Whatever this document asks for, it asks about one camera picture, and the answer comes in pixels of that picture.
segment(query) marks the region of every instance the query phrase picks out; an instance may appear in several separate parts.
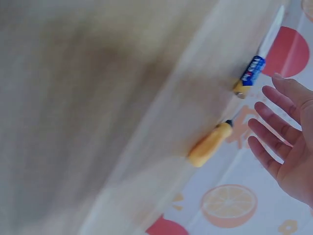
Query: finger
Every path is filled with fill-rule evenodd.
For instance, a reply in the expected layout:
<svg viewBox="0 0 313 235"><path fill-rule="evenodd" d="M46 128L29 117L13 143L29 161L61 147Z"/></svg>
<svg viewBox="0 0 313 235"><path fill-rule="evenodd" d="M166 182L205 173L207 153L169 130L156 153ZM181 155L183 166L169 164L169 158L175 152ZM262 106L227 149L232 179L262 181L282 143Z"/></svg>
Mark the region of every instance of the finger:
<svg viewBox="0 0 313 235"><path fill-rule="evenodd" d="M288 97L270 86L264 86L262 92L270 101L284 110L292 119L300 124L300 110L296 108L295 104Z"/></svg>
<svg viewBox="0 0 313 235"><path fill-rule="evenodd" d="M262 102L254 105L256 112L260 117L270 125L281 137L294 145L301 135L301 131L290 126L286 121L275 114L268 106Z"/></svg>
<svg viewBox="0 0 313 235"><path fill-rule="evenodd" d="M275 88L283 95L290 98L299 110L304 110L313 105L313 92L302 86L294 79L284 79L275 74L272 78Z"/></svg>
<svg viewBox="0 0 313 235"><path fill-rule="evenodd" d="M274 158L264 149L258 139L254 136L250 136L248 139L248 144L255 155L259 160L262 166L277 180L277 175L281 164L275 161Z"/></svg>
<svg viewBox="0 0 313 235"><path fill-rule="evenodd" d="M284 144L280 139L278 139L271 131L269 131L264 125L262 125L258 120L252 118L248 122L251 130L268 145L271 150L282 160L285 160L292 150L292 148Z"/></svg>

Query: blue label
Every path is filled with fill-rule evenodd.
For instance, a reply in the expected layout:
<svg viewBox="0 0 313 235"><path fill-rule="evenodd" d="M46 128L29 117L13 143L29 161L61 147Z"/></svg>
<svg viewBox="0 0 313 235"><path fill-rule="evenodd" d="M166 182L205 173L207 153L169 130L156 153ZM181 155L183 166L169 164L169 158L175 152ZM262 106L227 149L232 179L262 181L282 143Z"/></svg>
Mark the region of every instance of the blue label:
<svg viewBox="0 0 313 235"><path fill-rule="evenodd" d="M243 86L253 86L260 72L264 69L265 64L266 62L264 58L258 55L254 56L244 74L240 78L243 82Z"/></svg>

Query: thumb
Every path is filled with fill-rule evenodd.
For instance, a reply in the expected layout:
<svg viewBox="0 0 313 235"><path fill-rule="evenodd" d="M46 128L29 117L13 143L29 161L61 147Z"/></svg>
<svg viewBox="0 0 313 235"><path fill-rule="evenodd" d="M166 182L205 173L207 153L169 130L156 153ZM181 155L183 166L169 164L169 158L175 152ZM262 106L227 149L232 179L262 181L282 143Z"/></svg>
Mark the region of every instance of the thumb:
<svg viewBox="0 0 313 235"><path fill-rule="evenodd" d="M272 78L275 88L287 96L299 110L304 110L313 105L313 92L302 86L294 79L284 79L275 73Z"/></svg>

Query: yellow screwdriver handle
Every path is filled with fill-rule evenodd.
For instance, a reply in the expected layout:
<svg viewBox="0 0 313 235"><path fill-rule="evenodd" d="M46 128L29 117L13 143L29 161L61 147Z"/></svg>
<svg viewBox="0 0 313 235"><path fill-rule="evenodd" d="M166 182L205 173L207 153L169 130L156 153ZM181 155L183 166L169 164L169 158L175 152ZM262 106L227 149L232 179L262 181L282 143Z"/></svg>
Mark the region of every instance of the yellow screwdriver handle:
<svg viewBox="0 0 313 235"><path fill-rule="evenodd" d="M223 141L232 133L232 126L226 122L219 124L212 133L202 139L190 151L188 159L194 167L203 166L218 150Z"/></svg>

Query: orange print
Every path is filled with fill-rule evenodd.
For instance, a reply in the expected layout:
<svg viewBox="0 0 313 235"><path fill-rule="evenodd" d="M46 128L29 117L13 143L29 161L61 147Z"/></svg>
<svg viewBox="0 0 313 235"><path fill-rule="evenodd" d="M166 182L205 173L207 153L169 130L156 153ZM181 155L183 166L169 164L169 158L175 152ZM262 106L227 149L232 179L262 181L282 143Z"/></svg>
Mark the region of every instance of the orange print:
<svg viewBox="0 0 313 235"><path fill-rule="evenodd" d="M201 210L215 226L235 228L252 218L257 204L258 199L250 189L242 185L222 185L203 196Z"/></svg>
<svg viewBox="0 0 313 235"><path fill-rule="evenodd" d="M184 197L181 193L178 193L175 198L173 199L173 202L177 203L177 202L181 202L184 200ZM178 206L178 205L173 205L173 207L178 210L178 211L181 211L183 209L182 206Z"/></svg>
<svg viewBox="0 0 313 235"><path fill-rule="evenodd" d="M246 141L252 134L252 131L248 127L248 121L246 120L248 115L254 115L256 118L258 117L258 114L254 109L245 105L241 108L238 117L234 120L232 135L226 139L227 143L236 141L239 149L243 148L243 141Z"/></svg>
<svg viewBox="0 0 313 235"><path fill-rule="evenodd" d="M307 17L313 22L313 0L302 0L302 9Z"/></svg>
<svg viewBox="0 0 313 235"><path fill-rule="evenodd" d="M282 235L291 235L298 230L298 223L296 220L288 219L278 228L278 232Z"/></svg>

